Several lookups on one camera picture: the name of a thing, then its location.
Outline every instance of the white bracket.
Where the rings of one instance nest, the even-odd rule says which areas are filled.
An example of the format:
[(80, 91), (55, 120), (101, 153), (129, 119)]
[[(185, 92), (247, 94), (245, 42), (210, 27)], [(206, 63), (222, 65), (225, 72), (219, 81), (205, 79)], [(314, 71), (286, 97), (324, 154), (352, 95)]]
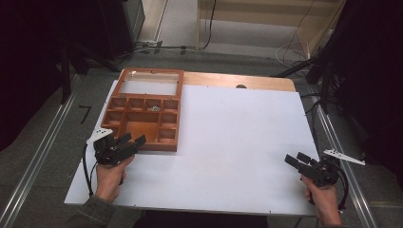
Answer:
[(101, 139), (101, 138), (103, 138), (103, 137), (105, 137), (105, 136), (107, 136), (109, 134), (112, 134), (112, 133), (113, 133), (113, 131), (111, 129), (105, 129), (105, 128), (100, 127), (100, 128), (98, 128), (98, 130), (96, 130), (92, 134), (91, 138), (89, 138), (86, 141), (86, 144), (94, 143), (95, 141), (97, 141), (97, 140), (99, 140), (99, 139)]
[(353, 159), (353, 158), (351, 158), (351, 157), (349, 157), (349, 156), (347, 156), (347, 155), (344, 155), (344, 154), (341, 154), (341, 153), (335, 151), (334, 149), (325, 150), (325, 151), (323, 151), (323, 153), (325, 153), (325, 154), (327, 154), (327, 155), (330, 155), (330, 156), (333, 156), (333, 157), (335, 157), (335, 158), (338, 158), (338, 159), (340, 159), (340, 160), (344, 160), (344, 161), (347, 161), (347, 162), (354, 162), (354, 163), (357, 163), (357, 164), (365, 165), (365, 162), (364, 162), (364, 161), (355, 160), (355, 159)]

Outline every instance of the cable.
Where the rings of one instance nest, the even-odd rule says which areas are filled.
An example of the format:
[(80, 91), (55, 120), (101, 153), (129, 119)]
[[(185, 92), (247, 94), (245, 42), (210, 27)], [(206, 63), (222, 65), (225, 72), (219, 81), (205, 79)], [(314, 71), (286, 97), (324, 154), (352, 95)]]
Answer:
[(344, 179), (343, 181), (343, 185), (344, 185), (344, 195), (343, 198), (341, 199), (340, 203), (338, 204), (338, 211), (340, 213), (342, 213), (342, 211), (344, 209), (346, 209), (346, 207), (344, 206), (346, 204), (346, 200), (347, 200), (347, 196), (349, 194), (349, 181), (347, 180), (347, 175), (344, 172), (344, 170), (342, 170), (338, 165), (336, 165), (335, 163), (330, 162), (331, 165), (333, 165), (340, 173), (342, 178)]
[(95, 166), (97, 166), (97, 162), (95, 162), (94, 166), (92, 166), (91, 174), (89, 175), (89, 183), (91, 184), (91, 186), (92, 186), (92, 173), (94, 172)]
[(312, 1), (311, 6), (309, 6), (308, 10), (306, 10), (305, 14), (303, 15), (303, 17), (302, 17), (301, 20), (299, 21), (299, 24), (298, 24), (298, 26), (297, 26), (297, 29), (296, 29), (296, 31), (294, 32), (293, 39), (291, 40), (291, 43), (288, 45), (288, 48), (285, 50), (284, 54), (282, 55), (282, 62), (284, 62), (284, 56), (285, 56), (285, 54), (287, 53), (288, 49), (290, 48), (290, 45), (293, 43), (294, 38), (296, 37), (297, 31), (299, 30), (299, 27), (301, 26), (303, 19), (305, 19), (306, 15), (308, 15), (308, 12), (311, 10), (311, 8), (312, 8), (312, 6), (314, 5), (314, 3), (315, 3), (315, 0)]
[(297, 228), (299, 226), (299, 223), (302, 221), (302, 217), (299, 217), (296, 221), (296, 223), (294, 223), (294, 228)]
[(202, 49), (206, 49), (208, 44), (210, 44), (211, 26), (213, 25), (214, 11), (216, 10), (216, 3), (217, 3), (217, 0), (214, 0), (213, 10), (211, 11), (211, 17), (210, 17), (210, 32), (209, 32), (209, 35), (208, 35), (208, 41), (207, 41), (207, 43), (205, 44), (205, 46)]
[(309, 93), (309, 94), (305, 94), (305, 95), (301, 95), (299, 98), (306, 98), (306, 97), (316, 97), (316, 96), (320, 96), (320, 93)]
[(91, 181), (88, 176), (88, 170), (86, 169), (86, 144), (84, 145), (83, 149), (83, 168), (84, 168), (84, 175), (86, 176), (86, 185), (88, 186), (89, 196), (92, 197), (94, 192), (92, 192)]
[(309, 44), (308, 44), (308, 42), (306, 42), (306, 41), (295, 41), (295, 42), (292, 42), (292, 43), (290, 43), (290, 44), (285, 44), (285, 45), (279, 47), (279, 48), (276, 50), (275, 55), (276, 55), (276, 59), (278, 60), (278, 62), (281, 63), (283, 66), (288, 67), (288, 68), (291, 68), (291, 67), (292, 67), (292, 66), (288, 66), (288, 65), (286, 65), (286, 64), (283, 63), (283, 62), (284, 62), (284, 58), (283, 58), (283, 60), (282, 60), (283, 62), (278, 58), (278, 51), (281, 50), (282, 48), (286, 47), (287, 45), (290, 46), (290, 45), (292, 45), (292, 44), (297, 44), (297, 43), (306, 43), (306, 46), (307, 46), (308, 51), (309, 51)]
[(317, 102), (316, 107), (314, 108), (314, 110), (312, 111), (311, 115), (312, 115), (312, 136), (314, 138), (314, 144), (315, 147), (318, 150), (317, 147), (317, 130), (315, 129), (315, 116), (317, 115), (317, 108), (319, 107), (320, 102)]

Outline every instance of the sleeve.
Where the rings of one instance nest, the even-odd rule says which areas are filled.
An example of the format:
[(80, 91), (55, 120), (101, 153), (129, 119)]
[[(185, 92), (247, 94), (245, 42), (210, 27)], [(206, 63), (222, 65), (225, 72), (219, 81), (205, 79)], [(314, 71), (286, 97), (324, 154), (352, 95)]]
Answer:
[(111, 203), (97, 197), (90, 197), (86, 203), (77, 210), (77, 213), (66, 221), (64, 227), (107, 227), (114, 212), (115, 207)]

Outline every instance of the floor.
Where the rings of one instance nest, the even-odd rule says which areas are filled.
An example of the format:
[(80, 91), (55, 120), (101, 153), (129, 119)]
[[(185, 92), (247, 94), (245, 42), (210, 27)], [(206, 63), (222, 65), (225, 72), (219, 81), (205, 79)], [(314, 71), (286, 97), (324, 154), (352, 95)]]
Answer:
[[(163, 16), (161, 30), (151, 32), (154, 38), (144, 38), (152, 42), (157, 37), (164, 46), (194, 46), (194, 22), (196, 18), (190, 10), (196, 1), (169, 0)], [(179, 18), (178, 11), (185, 13)], [(262, 28), (256, 26), (257, 37), (237, 37), (239, 32), (232, 28), (254, 30), (250, 25), (242, 28), (241, 24), (225, 25), (214, 23), (212, 40), (205, 51), (187, 51), (181, 55), (178, 51), (167, 50), (159, 54), (135, 53), (126, 57), (120, 67), (161, 67), (182, 68), (191, 71), (219, 72), (242, 75), (268, 76), (275, 75), (287, 68), (276, 59), (276, 51), (291, 41), (293, 28)], [(215, 29), (227, 29), (224, 34), (217, 36)], [(247, 42), (256, 39), (256, 43)], [(300, 55), (288, 51), (284, 56), (291, 65)], [(295, 82), (297, 92), (311, 93), (315, 86), (307, 85), (300, 72), (291, 78)], [(12, 214), (10, 226), (7, 227), (55, 227), (70, 217), (78, 206), (64, 204), (67, 190), (81, 159), (83, 142), (90, 136), (104, 104), (103, 98), (109, 91), (111, 83), (119, 77), (103, 67), (94, 67), (85, 75), (75, 75), (72, 78), (73, 94), (65, 105), (59, 105), (61, 90), (51, 96), (38, 113), (27, 124), (16, 141), (0, 153), (0, 210), (4, 211), (10, 201), (19, 201), (19, 207), (14, 208), (17, 214)], [(305, 109), (309, 109), (314, 99), (302, 99)], [(79, 105), (91, 105), (86, 120), (83, 117), (86, 110)], [(338, 109), (330, 106), (328, 116), (315, 119), (319, 151), (332, 147), (335, 136), (329, 136), (325, 129), (326, 118), (331, 121), (339, 142), (339, 149), (347, 155), (358, 158), (362, 151), (356, 140), (353, 129)], [(312, 126), (312, 120), (307, 115), (307, 121)], [(32, 166), (37, 166), (37, 172), (30, 172)], [(349, 198), (343, 220), (351, 227), (403, 227), (403, 192), (395, 181), (394, 174), (380, 164), (371, 163), (365, 166), (351, 167), (358, 189), (363, 192), (364, 199)], [(26, 182), (27, 177), (33, 176), (32, 182)], [(26, 191), (18, 192), (19, 186)], [(370, 215), (360, 214), (357, 202), (365, 200)], [(132, 227), (141, 215), (141, 211), (129, 208), (118, 208), (109, 227)], [(6, 214), (0, 219), (4, 223)], [(373, 219), (374, 224), (366, 223)], [(297, 218), (268, 217), (269, 227), (293, 227)], [(313, 218), (304, 218), (299, 227), (315, 226)]]

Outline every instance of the black cable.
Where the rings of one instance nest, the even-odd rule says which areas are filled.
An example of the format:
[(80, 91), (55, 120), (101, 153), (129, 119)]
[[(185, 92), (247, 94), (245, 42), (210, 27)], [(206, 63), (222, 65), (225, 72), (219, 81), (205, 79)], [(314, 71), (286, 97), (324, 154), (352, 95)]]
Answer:
[(314, 109), (314, 107), (315, 107), (316, 105), (318, 105), (318, 104), (319, 104), (319, 101), (316, 101), (316, 102), (314, 103), (314, 105), (312, 105), (312, 107), (308, 109), (308, 111), (305, 111), (305, 114), (308, 114), (309, 112), (311, 112), (312, 109)]
[(95, 162), (94, 166), (92, 166), (91, 174), (89, 175), (89, 184), (91, 184), (91, 186), (92, 186), (92, 173), (94, 172), (95, 166), (97, 166), (97, 162)]
[(88, 170), (86, 169), (86, 144), (84, 145), (83, 149), (83, 168), (84, 168), (84, 175), (86, 176), (86, 185), (88, 186), (89, 196), (92, 197), (94, 192), (92, 192), (91, 182), (88, 176)]
[(202, 49), (206, 49), (208, 44), (210, 44), (211, 26), (213, 25), (214, 11), (216, 10), (216, 3), (217, 3), (217, 0), (214, 0), (213, 10), (211, 11), (211, 17), (210, 17), (210, 32), (209, 32), (209, 35), (208, 35), (208, 41), (207, 41), (207, 43), (205, 44), (205, 46)]
[(299, 217), (296, 221), (296, 223), (294, 223), (294, 228), (297, 228), (299, 226), (299, 223), (302, 221), (302, 217)]
[(311, 115), (312, 115), (312, 136), (314, 138), (314, 144), (315, 147), (318, 150), (317, 147), (317, 130), (315, 129), (315, 116), (317, 115), (317, 108), (319, 107), (320, 101), (317, 101), (316, 103), (316, 107), (314, 107), (314, 110), (312, 111)]
[(296, 31), (294, 32), (293, 39), (291, 39), (290, 44), (288, 45), (287, 49), (285, 50), (284, 54), (282, 55), (282, 62), (283, 62), (283, 63), (284, 63), (285, 54), (288, 52), (288, 49), (290, 48), (291, 44), (293, 43), (294, 38), (296, 37), (297, 31), (299, 30), (299, 27), (301, 26), (303, 19), (305, 19), (306, 15), (308, 15), (308, 12), (311, 10), (311, 8), (312, 8), (312, 6), (314, 5), (314, 3), (315, 3), (315, 0), (312, 1), (311, 6), (309, 6), (308, 10), (306, 10), (305, 14), (303, 15), (303, 17), (302, 17), (301, 20), (299, 21), (299, 24), (298, 24), (298, 26), (297, 26), (297, 29), (296, 29)]
[(320, 96), (320, 93), (309, 93), (309, 94), (304, 94), (301, 95), (300, 98), (306, 98), (306, 97), (317, 97)]
[(342, 170), (338, 165), (336, 165), (335, 163), (331, 164), (341, 173), (341, 176), (344, 179), (344, 195), (343, 198), (341, 199), (340, 203), (338, 204), (338, 211), (343, 211), (344, 209), (346, 209), (346, 207), (344, 206), (346, 204), (346, 200), (347, 200), (347, 196), (349, 195), (349, 181), (347, 180), (347, 175), (344, 172), (344, 170)]

